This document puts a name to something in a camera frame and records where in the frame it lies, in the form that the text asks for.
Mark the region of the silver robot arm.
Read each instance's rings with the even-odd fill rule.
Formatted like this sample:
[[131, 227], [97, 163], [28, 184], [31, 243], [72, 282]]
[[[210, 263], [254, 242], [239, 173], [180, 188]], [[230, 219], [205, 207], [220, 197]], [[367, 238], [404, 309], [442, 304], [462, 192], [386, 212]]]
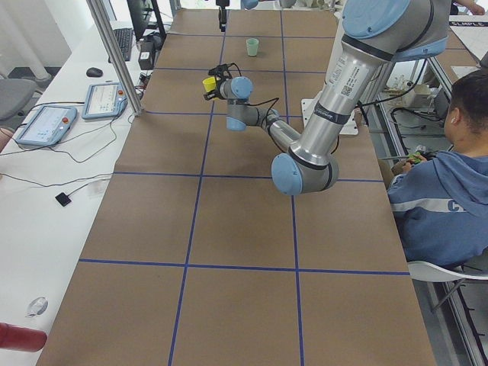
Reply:
[[426, 59], [445, 50], [449, 1], [348, 1], [342, 10], [342, 55], [325, 82], [302, 133], [270, 109], [249, 103], [253, 90], [245, 76], [225, 76], [226, 64], [208, 74], [215, 87], [204, 94], [227, 103], [226, 126], [242, 131], [261, 127], [281, 148], [271, 164], [275, 187], [286, 195], [331, 188], [339, 166], [332, 148], [380, 66]]

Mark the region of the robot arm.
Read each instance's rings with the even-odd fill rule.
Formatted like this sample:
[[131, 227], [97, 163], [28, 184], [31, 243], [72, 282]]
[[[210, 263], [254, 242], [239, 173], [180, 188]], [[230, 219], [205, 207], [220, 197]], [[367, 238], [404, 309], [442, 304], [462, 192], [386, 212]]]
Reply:
[[[240, 8], [245, 10], [251, 10], [259, 4], [259, 0], [240, 0]], [[230, 0], [216, 0], [215, 5], [218, 7], [218, 22], [221, 32], [226, 31], [228, 14], [227, 8], [230, 6]]]

